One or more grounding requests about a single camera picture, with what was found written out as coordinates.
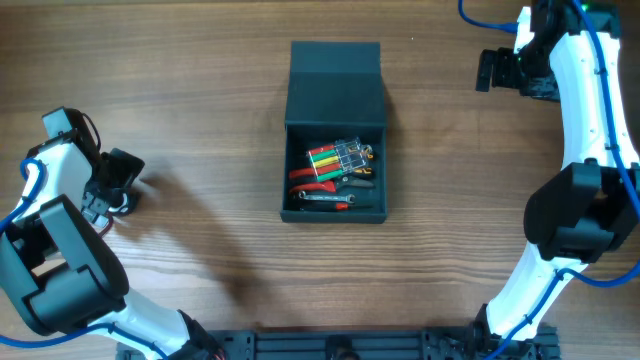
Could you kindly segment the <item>silver socket wrench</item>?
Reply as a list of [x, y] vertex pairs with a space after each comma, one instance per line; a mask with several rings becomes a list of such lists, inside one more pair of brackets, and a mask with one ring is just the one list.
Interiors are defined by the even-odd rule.
[[295, 195], [295, 198], [299, 200], [304, 200], [304, 201], [337, 202], [337, 203], [354, 204], [356, 196], [354, 194], [321, 195], [321, 194], [310, 194], [305, 191], [300, 191]]

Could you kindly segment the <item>black red screwdriver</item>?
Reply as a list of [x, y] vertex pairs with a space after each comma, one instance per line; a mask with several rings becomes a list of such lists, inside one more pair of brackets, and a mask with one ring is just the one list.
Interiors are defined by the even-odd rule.
[[350, 204], [343, 202], [336, 203], [312, 203], [303, 205], [301, 211], [311, 212], [343, 212], [349, 210], [363, 210], [372, 208], [371, 204]]

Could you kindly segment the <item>red handled pruning shears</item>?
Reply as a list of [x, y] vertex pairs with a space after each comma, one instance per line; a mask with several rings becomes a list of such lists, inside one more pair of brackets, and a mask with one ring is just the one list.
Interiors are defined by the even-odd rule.
[[373, 170], [371, 168], [356, 169], [351, 173], [333, 171], [322, 174], [320, 180], [314, 177], [312, 168], [293, 170], [288, 174], [286, 192], [290, 195], [299, 192], [325, 192], [335, 194], [339, 190], [348, 188], [373, 189], [371, 180]]

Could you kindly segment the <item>dark green box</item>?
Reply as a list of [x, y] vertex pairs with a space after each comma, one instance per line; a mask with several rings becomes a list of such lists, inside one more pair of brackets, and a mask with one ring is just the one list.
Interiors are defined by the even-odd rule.
[[[284, 125], [284, 222], [381, 224], [387, 219], [387, 114], [378, 43], [292, 42]], [[315, 180], [290, 177], [292, 171], [312, 166], [309, 150], [355, 139], [372, 148], [367, 180], [373, 186], [339, 189], [342, 196], [355, 196], [353, 205], [328, 210], [291, 190]]]

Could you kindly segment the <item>orange black needle nose pliers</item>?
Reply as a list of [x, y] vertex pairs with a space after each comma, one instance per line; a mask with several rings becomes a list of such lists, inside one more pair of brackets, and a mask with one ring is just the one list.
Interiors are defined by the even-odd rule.
[[365, 158], [365, 164], [352, 169], [351, 175], [362, 178], [371, 179], [374, 177], [375, 172], [373, 169], [373, 163], [375, 160], [375, 152], [371, 145], [365, 145], [363, 147], [362, 155]]

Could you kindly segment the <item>precision screwdriver set pack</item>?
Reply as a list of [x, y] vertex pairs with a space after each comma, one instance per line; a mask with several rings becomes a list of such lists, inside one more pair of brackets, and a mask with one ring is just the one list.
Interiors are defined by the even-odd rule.
[[306, 152], [306, 156], [313, 169], [314, 176], [320, 180], [322, 174], [333, 171], [351, 173], [352, 169], [365, 164], [362, 155], [363, 144], [359, 137], [341, 139]]

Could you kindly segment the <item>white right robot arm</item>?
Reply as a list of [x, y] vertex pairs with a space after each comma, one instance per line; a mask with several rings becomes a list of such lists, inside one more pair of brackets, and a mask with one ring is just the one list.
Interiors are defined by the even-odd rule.
[[560, 105], [559, 173], [528, 200], [526, 245], [475, 329], [490, 357], [534, 338], [546, 311], [585, 268], [618, 249], [639, 221], [639, 155], [619, 84], [621, 26], [612, 4], [543, 0], [501, 25], [510, 48], [484, 50], [476, 88], [514, 89]]

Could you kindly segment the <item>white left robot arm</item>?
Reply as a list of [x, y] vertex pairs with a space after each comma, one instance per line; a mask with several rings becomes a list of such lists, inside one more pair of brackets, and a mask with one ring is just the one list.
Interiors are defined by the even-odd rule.
[[130, 214], [143, 160], [101, 149], [85, 113], [60, 107], [42, 118], [48, 139], [20, 164], [25, 188], [1, 222], [1, 287], [39, 341], [3, 338], [17, 348], [58, 345], [83, 335], [111, 338], [146, 359], [222, 359], [223, 347], [181, 310], [129, 286], [103, 239]]

